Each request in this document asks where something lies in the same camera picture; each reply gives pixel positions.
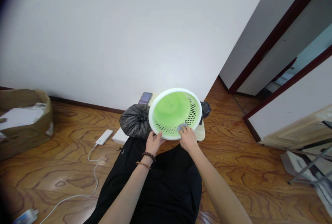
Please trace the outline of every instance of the black garbage bag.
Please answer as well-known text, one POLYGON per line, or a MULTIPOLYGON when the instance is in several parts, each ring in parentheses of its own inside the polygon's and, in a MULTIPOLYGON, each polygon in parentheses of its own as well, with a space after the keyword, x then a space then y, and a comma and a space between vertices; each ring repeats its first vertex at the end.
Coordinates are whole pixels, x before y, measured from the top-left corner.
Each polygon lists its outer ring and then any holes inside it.
POLYGON ((132 105, 120 117, 123 132, 130 137, 147 139, 152 131, 149 124, 148 105, 132 105))
POLYGON ((200 125, 202 124, 203 118, 208 117, 211 112, 211 107, 208 102, 201 102, 201 105, 202 105, 202 118, 200 121, 200 125))

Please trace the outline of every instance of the phone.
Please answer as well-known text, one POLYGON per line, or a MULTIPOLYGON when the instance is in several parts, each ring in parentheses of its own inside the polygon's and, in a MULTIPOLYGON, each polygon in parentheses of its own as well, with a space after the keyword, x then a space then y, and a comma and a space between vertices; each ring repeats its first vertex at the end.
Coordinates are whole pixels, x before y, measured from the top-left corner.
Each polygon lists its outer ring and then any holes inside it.
POLYGON ((152 93, 144 92, 141 99, 139 100, 138 104, 139 105, 148 105, 151 97, 152 97, 152 93))

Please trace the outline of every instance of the hand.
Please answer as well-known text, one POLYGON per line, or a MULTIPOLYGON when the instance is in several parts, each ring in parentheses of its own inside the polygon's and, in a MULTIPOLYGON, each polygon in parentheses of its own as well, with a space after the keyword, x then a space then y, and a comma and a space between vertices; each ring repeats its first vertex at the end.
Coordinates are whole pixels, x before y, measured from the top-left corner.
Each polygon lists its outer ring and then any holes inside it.
POLYGON ((156 156, 160 145, 165 142, 165 139, 162 138, 162 134, 162 132, 159 132, 158 135, 155 135, 154 132, 150 132, 148 140, 146 141, 145 152, 156 156))
POLYGON ((199 148, 197 138, 193 129, 191 129, 189 126, 183 126, 179 132, 181 135, 180 145, 182 148, 184 148, 189 153, 191 150, 199 148))

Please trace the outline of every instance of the door frame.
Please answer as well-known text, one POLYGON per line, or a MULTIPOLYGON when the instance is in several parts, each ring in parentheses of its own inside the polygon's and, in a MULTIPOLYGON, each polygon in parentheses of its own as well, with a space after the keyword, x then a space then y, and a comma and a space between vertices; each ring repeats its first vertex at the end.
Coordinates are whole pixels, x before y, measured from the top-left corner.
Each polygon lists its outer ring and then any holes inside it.
POLYGON ((260 109, 262 109, 267 104, 271 103, 276 97, 306 76, 309 72, 314 70, 317 66, 327 60, 329 57, 332 56, 332 45, 330 45, 324 52, 318 55, 314 60, 312 60, 309 64, 307 64, 303 69, 301 69, 297 74, 295 74, 291 79, 289 79, 285 84, 279 87, 275 92, 273 92, 267 99, 265 99, 262 103, 252 109, 248 114, 243 117, 245 124, 247 125, 249 131, 251 132, 252 136, 256 140, 256 142, 260 142, 261 138, 259 137, 258 133, 252 126, 249 121, 249 118, 252 117, 255 113, 257 113, 260 109))
POLYGON ((295 19, 300 15, 304 8, 309 4, 311 0, 295 0, 284 16, 281 18, 276 27, 272 30, 270 35, 264 41, 262 46, 258 49, 256 54, 227 90, 229 94, 238 94, 237 90, 244 83, 244 81, 249 77, 249 75, 254 71, 258 64, 262 61, 264 56, 271 50, 271 48, 277 43, 281 36, 286 32, 286 30, 291 26, 295 19))

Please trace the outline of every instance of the black clothing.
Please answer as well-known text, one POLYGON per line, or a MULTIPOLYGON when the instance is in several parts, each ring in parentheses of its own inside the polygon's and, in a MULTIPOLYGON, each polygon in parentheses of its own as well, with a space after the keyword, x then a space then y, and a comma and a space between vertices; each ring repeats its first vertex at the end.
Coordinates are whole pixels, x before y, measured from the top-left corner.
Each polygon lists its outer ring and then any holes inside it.
MULTIPOLYGON (((96 208, 85 224, 98 223, 116 199, 142 159, 146 141, 130 137, 120 152, 98 198, 96 208)), ((195 223, 202 179, 180 144, 156 156, 130 223, 195 223)))

